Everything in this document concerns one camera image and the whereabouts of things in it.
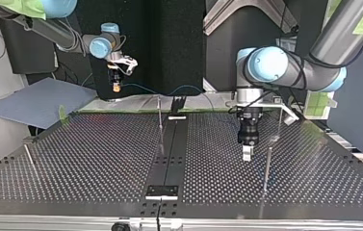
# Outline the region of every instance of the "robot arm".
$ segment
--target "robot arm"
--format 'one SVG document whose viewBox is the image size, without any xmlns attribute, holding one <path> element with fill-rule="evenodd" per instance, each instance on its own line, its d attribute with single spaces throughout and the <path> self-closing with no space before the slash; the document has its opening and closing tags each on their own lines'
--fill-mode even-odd
<svg viewBox="0 0 363 231">
<path fill-rule="evenodd" d="M 347 65 L 363 47 L 363 35 L 354 29 L 363 18 L 363 1 L 342 1 L 315 42 L 310 55 L 301 58 L 280 47 L 243 49 L 237 58 L 238 141 L 244 159 L 259 142 L 257 124 L 262 117 L 259 97 L 263 83 L 304 90 L 330 92 L 347 77 Z"/>
<path fill-rule="evenodd" d="M 65 3 L 69 3 L 68 9 L 61 6 L 61 4 Z M 58 16 L 67 17 L 74 11 L 76 0 L 46 1 L 46 4 L 48 9 L 54 10 L 51 13 L 53 18 Z M 0 7 L 0 17 L 12 19 L 22 25 L 25 30 L 33 31 L 51 40 L 62 51 L 84 53 L 85 55 L 92 54 L 97 59 L 106 60 L 109 67 L 110 83 L 113 85 L 115 92 L 120 91 L 119 86 L 124 76 L 130 76 L 138 65 L 136 60 L 122 54 L 121 47 L 125 40 L 121 40 L 118 25 L 115 23 L 102 24 L 100 35 L 81 36 L 59 19 L 32 18 L 2 7 Z"/>
</svg>

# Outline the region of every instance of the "perforated table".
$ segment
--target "perforated table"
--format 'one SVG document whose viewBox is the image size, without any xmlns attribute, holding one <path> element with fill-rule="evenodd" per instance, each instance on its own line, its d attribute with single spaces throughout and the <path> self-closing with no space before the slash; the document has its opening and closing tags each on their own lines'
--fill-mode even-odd
<svg viewBox="0 0 363 231">
<path fill-rule="evenodd" d="M 363 221 L 363 164 L 310 121 L 265 114 L 252 162 L 229 114 L 81 114 L 0 160 L 0 216 Z M 280 139 L 271 144 L 272 136 Z M 263 192 L 272 145 L 268 192 Z M 177 186 L 178 200 L 145 199 Z"/>
</svg>

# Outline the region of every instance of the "vertical metal pin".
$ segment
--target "vertical metal pin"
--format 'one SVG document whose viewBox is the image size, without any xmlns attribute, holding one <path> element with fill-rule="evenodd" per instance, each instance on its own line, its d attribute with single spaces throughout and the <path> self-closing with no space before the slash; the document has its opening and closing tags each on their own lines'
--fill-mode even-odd
<svg viewBox="0 0 363 231">
<path fill-rule="evenodd" d="M 160 150 L 161 150 L 161 155 L 164 155 L 164 134 L 163 134 L 163 121 L 162 121 L 160 95 L 158 95 L 157 98 L 157 109 L 158 109 L 158 120 L 159 120 L 159 129 L 160 129 Z"/>
<path fill-rule="evenodd" d="M 282 124 L 283 109 L 280 109 L 279 127 L 277 128 L 277 136 L 280 137 L 280 127 Z"/>
<path fill-rule="evenodd" d="M 27 156 L 28 156 L 28 159 L 29 159 L 29 163 L 31 165 L 34 165 L 34 159 L 32 159 L 32 156 L 31 156 L 31 151 L 29 150 L 29 147 L 28 147 L 28 144 L 24 143 L 24 148 L 25 148 L 25 152 L 27 153 Z"/>
<path fill-rule="evenodd" d="M 265 169 L 265 183 L 263 185 L 263 191 L 268 191 L 268 181 L 269 181 L 269 171 L 271 170 L 271 160 L 272 160 L 272 147 L 268 149 L 268 156 L 266 157 L 266 169 Z"/>
</svg>

